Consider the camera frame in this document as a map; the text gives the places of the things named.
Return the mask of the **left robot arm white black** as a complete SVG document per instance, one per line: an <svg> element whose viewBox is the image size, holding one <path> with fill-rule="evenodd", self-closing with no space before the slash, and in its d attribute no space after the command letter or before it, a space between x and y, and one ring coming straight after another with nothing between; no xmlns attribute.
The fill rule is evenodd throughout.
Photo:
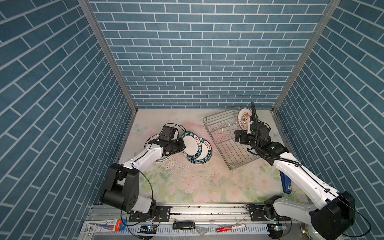
<svg viewBox="0 0 384 240"><path fill-rule="evenodd" d="M112 164L106 172L100 202L125 212L151 214L155 200L139 194L140 174L165 154L174 155L186 148L182 139L149 141L149 146L123 164Z"/></svg>

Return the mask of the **green led circuit board left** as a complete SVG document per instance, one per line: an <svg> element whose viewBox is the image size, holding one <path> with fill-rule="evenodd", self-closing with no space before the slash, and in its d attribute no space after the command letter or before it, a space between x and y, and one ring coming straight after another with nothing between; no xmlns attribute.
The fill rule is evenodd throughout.
<svg viewBox="0 0 384 240"><path fill-rule="evenodd" d="M140 226L138 234L144 235L144 234L150 234L155 235L157 233L157 226Z"/></svg>

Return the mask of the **green led circuit board right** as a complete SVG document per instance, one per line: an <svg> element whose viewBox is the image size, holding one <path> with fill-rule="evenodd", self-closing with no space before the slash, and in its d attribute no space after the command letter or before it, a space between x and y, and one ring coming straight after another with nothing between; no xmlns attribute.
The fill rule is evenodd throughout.
<svg viewBox="0 0 384 240"><path fill-rule="evenodd" d="M268 224L268 236L273 240L279 240L284 234L284 227L281 224Z"/></svg>

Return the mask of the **red marker pen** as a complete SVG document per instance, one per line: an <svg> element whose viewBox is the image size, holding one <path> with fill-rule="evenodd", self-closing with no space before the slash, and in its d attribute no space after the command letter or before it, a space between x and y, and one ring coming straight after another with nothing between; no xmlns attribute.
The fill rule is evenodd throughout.
<svg viewBox="0 0 384 240"><path fill-rule="evenodd" d="M216 233L234 231L236 229L245 228L246 226L247 226L246 224L238 224L238 225L233 225L233 226L228 226L228 227L221 227L221 228L216 229Z"/></svg>

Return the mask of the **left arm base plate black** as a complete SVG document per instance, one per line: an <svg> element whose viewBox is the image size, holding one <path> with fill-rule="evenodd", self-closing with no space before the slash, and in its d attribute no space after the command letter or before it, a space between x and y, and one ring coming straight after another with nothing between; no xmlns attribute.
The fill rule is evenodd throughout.
<svg viewBox="0 0 384 240"><path fill-rule="evenodd" d="M156 208L150 208L148 213L131 212L129 214L129 222L169 222L170 213L170 206L156 206Z"/></svg>

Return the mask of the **aluminium mounting rail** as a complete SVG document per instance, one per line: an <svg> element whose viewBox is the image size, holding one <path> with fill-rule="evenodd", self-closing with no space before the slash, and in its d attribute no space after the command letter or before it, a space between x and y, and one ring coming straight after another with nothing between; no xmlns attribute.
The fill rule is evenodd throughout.
<svg viewBox="0 0 384 240"><path fill-rule="evenodd" d="M279 199L274 207L277 216L286 216L296 222L311 223L310 213L317 208L309 203L297 203L287 199ZM249 212L245 209L246 203L207 204L207 203L157 203L157 206L170 206L169 222L193 221L197 224L230 224L235 222L245 223L272 223L270 221L252 222Z"/></svg>

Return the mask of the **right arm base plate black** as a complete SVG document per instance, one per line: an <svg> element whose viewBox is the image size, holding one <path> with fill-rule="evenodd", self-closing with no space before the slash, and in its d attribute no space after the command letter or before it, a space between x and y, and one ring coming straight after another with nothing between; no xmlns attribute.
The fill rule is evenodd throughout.
<svg viewBox="0 0 384 240"><path fill-rule="evenodd" d="M265 206L262 204L246 204L245 209L249 212L252 222L278 222L278 221L290 221L291 218L286 216L277 216L276 214L267 214L265 211Z"/></svg>

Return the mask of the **metal wire dish rack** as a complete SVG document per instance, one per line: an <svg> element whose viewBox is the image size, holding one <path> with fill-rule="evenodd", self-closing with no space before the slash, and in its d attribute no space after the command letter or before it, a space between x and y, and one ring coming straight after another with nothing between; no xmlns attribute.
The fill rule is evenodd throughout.
<svg viewBox="0 0 384 240"><path fill-rule="evenodd" d="M240 110L237 107L203 117L205 129L231 171L260 158L247 151L249 145L235 141L235 131L241 129L238 119Z"/></svg>

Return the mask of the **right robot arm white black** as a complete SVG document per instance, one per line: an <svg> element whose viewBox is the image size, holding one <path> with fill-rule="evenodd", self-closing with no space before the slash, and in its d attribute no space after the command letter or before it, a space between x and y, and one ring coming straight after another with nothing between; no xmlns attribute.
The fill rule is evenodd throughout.
<svg viewBox="0 0 384 240"><path fill-rule="evenodd" d="M312 226L326 240L335 240L355 222L355 199L326 184L294 157L281 143L272 142L263 123L252 123L249 130L236 130L235 142L249 145L258 155L284 173L310 198L310 204L274 195L265 201L267 219L289 217Z"/></svg>

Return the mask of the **black remote device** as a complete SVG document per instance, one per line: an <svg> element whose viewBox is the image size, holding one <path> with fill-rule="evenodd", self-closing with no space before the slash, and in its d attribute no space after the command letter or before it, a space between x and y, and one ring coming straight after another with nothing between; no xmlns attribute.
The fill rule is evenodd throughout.
<svg viewBox="0 0 384 240"><path fill-rule="evenodd" d="M195 227L195 223L191 221L174 222L172 225L173 230L194 230Z"/></svg>

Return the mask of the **green led circuit board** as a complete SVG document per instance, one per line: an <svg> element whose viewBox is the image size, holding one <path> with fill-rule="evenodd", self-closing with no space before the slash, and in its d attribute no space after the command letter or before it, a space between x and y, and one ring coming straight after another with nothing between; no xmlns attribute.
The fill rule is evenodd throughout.
<svg viewBox="0 0 384 240"><path fill-rule="evenodd" d="M150 234L155 235L157 233L157 226L140 226L138 234L144 235L144 234Z"/></svg>
<svg viewBox="0 0 384 240"><path fill-rule="evenodd" d="M284 227L281 224L268 224L268 236L273 240L279 240L284 234Z"/></svg>

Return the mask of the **blue box by right arm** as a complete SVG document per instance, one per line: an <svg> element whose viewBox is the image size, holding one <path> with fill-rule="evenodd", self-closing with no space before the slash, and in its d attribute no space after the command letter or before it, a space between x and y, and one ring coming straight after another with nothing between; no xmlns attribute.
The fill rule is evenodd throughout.
<svg viewBox="0 0 384 240"><path fill-rule="evenodd" d="M291 194L292 192L291 179L287 175L285 175L283 172L280 172L280 176L281 176L283 192L285 194Z"/></svg>

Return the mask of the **white red blue box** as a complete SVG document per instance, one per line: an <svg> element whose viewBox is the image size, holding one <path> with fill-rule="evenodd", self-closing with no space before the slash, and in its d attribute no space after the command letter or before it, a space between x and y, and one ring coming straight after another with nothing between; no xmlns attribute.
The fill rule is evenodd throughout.
<svg viewBox="0 0 384 240"><path fill-rule="evenodd" d="M122 221L121 219L104 221L85 221L80 230L80 234L120 232L126 229L124 223L125 221Z"/></svg>

